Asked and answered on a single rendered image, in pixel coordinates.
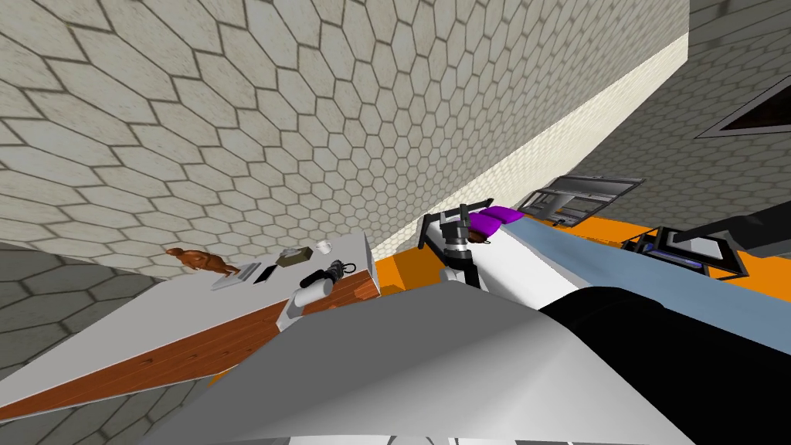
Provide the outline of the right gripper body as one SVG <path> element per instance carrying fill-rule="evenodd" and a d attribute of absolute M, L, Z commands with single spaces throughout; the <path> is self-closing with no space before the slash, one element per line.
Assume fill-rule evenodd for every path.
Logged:
<path fill-rule="evenodd" d="M 440 232 L 446 247 L 466 247 L 470 234 L 470 213 L 467 204 L 459 208 L 439 212 Z"/>

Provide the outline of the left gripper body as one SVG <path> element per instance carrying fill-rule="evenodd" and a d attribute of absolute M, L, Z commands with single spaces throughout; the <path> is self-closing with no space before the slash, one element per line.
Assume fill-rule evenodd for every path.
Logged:
<path fill-rule="evenodd" d="M 357 266 L 355 263 L 343 263 L 341 260 L 335 260 L 327 268 L 327 278 L 336 284 L 344 276 L 356 273 Z"/>

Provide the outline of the purple pillow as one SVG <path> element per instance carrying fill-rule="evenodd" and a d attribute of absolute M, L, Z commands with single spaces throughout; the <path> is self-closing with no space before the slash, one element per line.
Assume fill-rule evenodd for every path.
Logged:
<path fill-rule="evenodd" d="M 506 207 L 499 207 L 499 206 L 488 207 L 486 209 L 481 210 L 479 213 L 481 215 L 485 215 L 493 219 L 497 219 L 501 222 L 501 224 L 510 224 L 525 216 L 523 212 L 520 212 L 518 210 L 514 210 Z"/>
<path fill-rule="evenodd" d="M 502 221 L 487 214 L 472 212 L 469 214 L 470 226 L 468 239 L 472 243 L 487 243 L 488 238 L 502 226 Z"/>

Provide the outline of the olive green box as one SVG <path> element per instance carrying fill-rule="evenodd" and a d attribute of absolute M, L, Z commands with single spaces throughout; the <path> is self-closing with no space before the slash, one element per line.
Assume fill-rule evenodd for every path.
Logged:
<path fill-rule="evenodd" d="M 277 257 L 276 265 L 279 267 L 290 267 L 308 261 L 312 254 L 314 254 L 314 251 L 308 246 L 286 248 Z"/>

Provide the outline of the grey laptop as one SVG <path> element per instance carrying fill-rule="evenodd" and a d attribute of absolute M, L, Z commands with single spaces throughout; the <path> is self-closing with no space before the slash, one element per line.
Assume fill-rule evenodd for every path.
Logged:
<path fill-rule="evenodd" d="M 211 286 L 211 290 L 212 291 L 221 290 L 223 288 L 231 287 L 236 284 L 241 284 L 245 282 L 256 272 L 256 270 L 260 267 L 260 265 L 261 265 L 260 262 L 253 262 L 253 263 L 240 265 L 239 266 L 240 272 L 230 274 L 227 277 L 221 277 Z"/>

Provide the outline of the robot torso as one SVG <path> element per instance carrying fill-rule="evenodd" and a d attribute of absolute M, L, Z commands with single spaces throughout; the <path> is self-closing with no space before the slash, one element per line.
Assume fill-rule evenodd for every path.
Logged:
<path fill-rule="evenodd" d="M 141 445 L 337 435 L 694 445 L 569 329 L 457 281 L 301 318 Z"/>

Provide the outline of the brown figurine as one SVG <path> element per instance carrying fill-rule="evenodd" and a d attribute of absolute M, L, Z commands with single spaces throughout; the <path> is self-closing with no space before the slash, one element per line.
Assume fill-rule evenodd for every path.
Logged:
<path fill-rule="evenodd" d="M 185 266 L 193 270 L 208 270 L 215 273 L 223 274 L 225 277 L 231 274 L 237 275 L 240 269 L 229 265 L 223 258 L 215 254 L 207 253 L 200 250 L 183 250 L 177 247 L 167 249 L 165 251 L 168 255 L 174 256 Z"/>

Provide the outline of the orange bed with blue blanket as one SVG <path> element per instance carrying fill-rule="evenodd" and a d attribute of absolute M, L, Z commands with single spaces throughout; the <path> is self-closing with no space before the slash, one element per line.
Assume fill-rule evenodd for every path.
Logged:
<path fill-rule="evenodd" d="M 791 301 L 603 246 L 530 219 L 470 244 L 484 290 L 541 309 L 576 289 L 620 287 L 791 355 Z"/>

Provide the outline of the white desk with wooden side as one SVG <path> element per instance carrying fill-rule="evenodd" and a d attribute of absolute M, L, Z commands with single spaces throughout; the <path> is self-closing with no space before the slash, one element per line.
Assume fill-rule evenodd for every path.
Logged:
<path fill-rule="evenodd" d="M 217 276 L 196 273 L 157 284 L 23 369 L 0 381 L 0 423 L 81 406 L 224 372 L 279 332 L 277 319 L 300 282 L 333 261 L 355 263 L 324 299 L 303 313 L 379 294 L 363 233 L 334 238 L 332 251 L 211 290 Z"/>

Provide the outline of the grey metal frame rack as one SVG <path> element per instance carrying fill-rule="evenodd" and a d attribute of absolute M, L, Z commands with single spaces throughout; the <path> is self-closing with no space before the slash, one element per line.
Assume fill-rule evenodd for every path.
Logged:
<path fill-rule="evenodd" d="M 563 175 L 531 193 L 518 211 L 553 226 L 571 228 L 644 182 L 643 178 Z"/>

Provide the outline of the grey framed wall picture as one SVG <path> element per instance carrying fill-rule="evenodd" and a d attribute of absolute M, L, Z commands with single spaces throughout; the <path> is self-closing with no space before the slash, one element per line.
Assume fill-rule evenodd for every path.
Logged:
<path fill-rule="evenodd" d="M 791 75 L 773 85 L 697 138 L 791 132 Z"/>

